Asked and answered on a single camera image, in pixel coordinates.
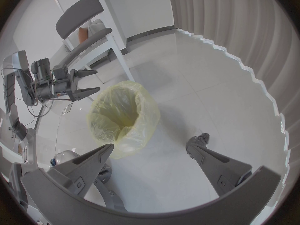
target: yellow plastic bag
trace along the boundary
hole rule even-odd
[[[101,146],[113,143],[110,157],[119,159],[146,146],[156,129],[160,112],[142,85],[123,81],[101,92],[86,118],[95,141]]]

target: white chair leg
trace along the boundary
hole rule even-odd
[[[121,66],[123,67],[125,73],[127,74],[128,78],[129,78],[129,80],[135,82],[118,45],[115,43],[115,40],[114,40],[112,34],[111,33],[107,34],[106,38],[107,38],[107,41],[109,41],[115,55],[117,56]]]
[[[90,66],[88,66],[86,64],[84,66],[87,70],[91,70]],[[98,78],[100,80],[100,82],[102,82],[102,84],[104,84],[104,82],[96,74],[95,74],[95,76],[96,76],[96,78]]]

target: brown object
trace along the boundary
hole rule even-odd
[[[88,39],[88,28],[79,28],[78,30],[79,43],[83,43]]]

